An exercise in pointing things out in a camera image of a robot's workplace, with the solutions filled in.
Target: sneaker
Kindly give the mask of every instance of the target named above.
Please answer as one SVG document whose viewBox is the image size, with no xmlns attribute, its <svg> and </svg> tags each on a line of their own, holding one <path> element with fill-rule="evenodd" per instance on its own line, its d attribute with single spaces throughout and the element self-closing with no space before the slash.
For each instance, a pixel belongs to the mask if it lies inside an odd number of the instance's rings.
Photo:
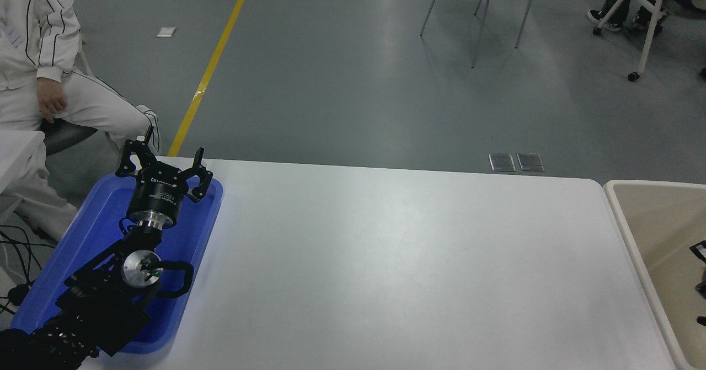
<svg viewBox="0 0 706 370">
<path fill-rule="evenodd" d="M 643 21 L 639 14 L 633 17 L 633 29 L 635 31 L 647 31 L 648 26 L 650 26 L 650 22 Z"/>
<path fill-rule="evenodd" d="M 595 25 L 598 25 L 601 20 L 603 20 L 603 12 L 595 9 L 588 10 L 588 12 L 586 13 L 586 17 L 588 17 L 588 20 L 593 21 Z M 614 33 L 617 33 L 618 31 L 623 29 L 623 25 L 618 23 L 606 23 L 603 28 L 608 29 L 608 31 L 613 31 Z"/>
</svg>

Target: gray floor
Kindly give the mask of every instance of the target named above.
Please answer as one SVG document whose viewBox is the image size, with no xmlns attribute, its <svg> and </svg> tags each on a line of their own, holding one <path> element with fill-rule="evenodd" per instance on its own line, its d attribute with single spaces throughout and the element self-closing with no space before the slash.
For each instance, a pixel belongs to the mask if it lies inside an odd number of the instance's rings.
<svg viewBox="0 0 706 370">
<path fill-rule="evenodd" d="M 180 156 L 491 172 L 538 152 L 544 176 L 706 183 L 706 22 L 591 34 L 603 0 L 247 0 Z M 236 0 L 76 0 L 96 75 L 173 140 Z M 157 39 L 161 26 L 174 38 Z"/>
</svg>

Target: white pants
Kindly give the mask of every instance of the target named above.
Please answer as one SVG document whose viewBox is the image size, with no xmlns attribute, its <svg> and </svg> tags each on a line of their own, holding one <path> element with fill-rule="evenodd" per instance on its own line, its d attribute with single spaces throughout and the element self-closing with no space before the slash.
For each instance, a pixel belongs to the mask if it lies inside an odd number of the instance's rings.
<svg viewBox="0 0 706 370">
<path fill-rule="evenodd" d="M 150 124 L 156 124 L 153 111 L 144 106 L 140 107 L 145 113 L 139 111 L 96 77 L 71 72 L 63 75 L 61 86 L 68 106 L 54 117 L 107 132 L 118 148 L 122 148 L 125 139 L 143 136 Z M 37 130 L 41 122 L 36 81 L 0 91 L 0 129 Z M 76 208 L 46 183 L 49 172 L 45 157 L 42 144 L 28 159 L 20 177 L 2 194 L 20 197 L 22 202 L 15 212 L 59 240 L 73 220 Z"/>
<path fill-rule="evenodd" d="M 138 111 L 94 76 L 78 71 L 64 74 L 61 86 L 68 106 L 53 117 L 107 132 L 118 148 L 122 148 L 127 138 L 144 136 L 152 122 L 152 113 Z M 37 130 L 41 123 L 37 81 L 21 88 L 0 91 L 0 128 Z"/>
<path fill-rule="evenodd" d="M 58 241 L 76 216 L 76 208 L 46 183 L 48 177 L 45 145 L 40 142 L 15 179 L 2 191 L 2 196 L 18 197 L 20 204 L 15 212 Z"/>
</svg>

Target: chair leg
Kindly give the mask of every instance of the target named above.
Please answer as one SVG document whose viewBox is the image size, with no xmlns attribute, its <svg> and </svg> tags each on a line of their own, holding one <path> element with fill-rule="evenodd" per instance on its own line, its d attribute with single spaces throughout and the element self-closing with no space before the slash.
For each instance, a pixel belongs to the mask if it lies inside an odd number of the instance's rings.
<svg viewBox="0 0 706 370">
<path fill-rule="evenodd" d="M 483 0 L 478 0 L 478 6 L 476 6 L 476 11 L 473 12 L 473 15 L 477 15 L 477 14 L 478 14 L 478 9 L 481 7 L 481 2 L 482 2 L 482 1 L 483 1 Z"/>
<path fill-rule="evenodd" d="M 650 54 L 650 48 L 652 46 L 652 39 L 655 37 L 655 29 L 660 23 L 660 18 L 664 15 L 660 10 L 661 0 L 659 3 L 655 3 L 655 10 L 652 10 L 652 18 L 650 20 L 650 27 L 648 28 L 648 35 L 645 38 L 645 45 L 643 46 L 643 53 L 640 55 L 640 64 L 638 65 L 637 78 L 640 74 L 645 72 L 645 65 L 648 63 L 648 54 Z"/>
<path fill-rule="evenodd" d="M 532 0 L 527 1 L 527 10 L 525 10 L 525 16 L 522 18 L 522 25 L 520 25 L 520 33 L 517 34 L 517 43 L 515 43 L 515 49 L 520 45 L 520 38 L 522 37 L 522 29 L 525 29 L 525 22 L 527 21 L 527 15 L 530 13 L 530 5 L 532 5 Z"/>
<path fill-rule="evenodd" d="M 431 9 L 434 8 L 434 3 L 436 0 L 431 0 L 431 6 L 429 6 L 429 11 L 426 12 L 426 18 L 424 19 L 424 24 L 421 26 L 421 31 L 419 31 L 419 36 L 424 33 L 424 28 L 426 27 L 426 22 L 429 21 L 429 15 L 431 15 Z"/>
<path fill-rule="evenodd" d="M 615 14 L 616 10 L 618 10 L 618 8 L 620 7 L 620 5 L 623 4 L 623 1 L 625 1 L 625 0 L 618 0 L 618 1 L 613 5 L 613 7 L 611 8 L 611 10 L 608 10 L 608 13 L 606 13 L 606 15 L 603 16 L 603 18 L 601 19 L 600 23 L 598 23 L 598 27 L 597 27 L 598 30 L 603 29 L 603 26 L 606 25 L 606 23 L 608 22 L 608 20 L 610 20 L 610 18 Z"/>
<path fill-rule="evenodd" d="M 481 48 L 481 36 L 483 36 L 483 28 L 485 27 L 485 18 L 488 15 L 488 6 L 490 6 L 490 0 L 486 0 L 486 7 L 485 7 L 485 10 L 483 11 L 483 20 L 481 21 L 481 29 L 480 29 L 480 32 L 478 33 L 478 43 L 476 43 L 476 51 L 473 56 L 471 68 L 475 68 L 476 59 L 478 59 L 478 50 Z"/>
</svg>

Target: white table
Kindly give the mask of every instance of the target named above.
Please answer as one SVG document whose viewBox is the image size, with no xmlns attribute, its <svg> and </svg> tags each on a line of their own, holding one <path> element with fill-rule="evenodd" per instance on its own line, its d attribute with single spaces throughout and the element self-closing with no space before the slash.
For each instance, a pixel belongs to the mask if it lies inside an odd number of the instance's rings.
<svg viewBox="0 0 706 370">
<path fill-rule="evenodd" d="M 82 368 L 674 368 L 593 181 L 207 166 L 224 198 L 175 338 Z"/>
<path fill-rule="evenodd" d="M 10 184 L 37 151 L 44 134 L 41 131 L 13 131 L 0 129 L 0 192 Z M 18 200 L 0 197 L 0 222 L 12 212 Z"/>
</svg>

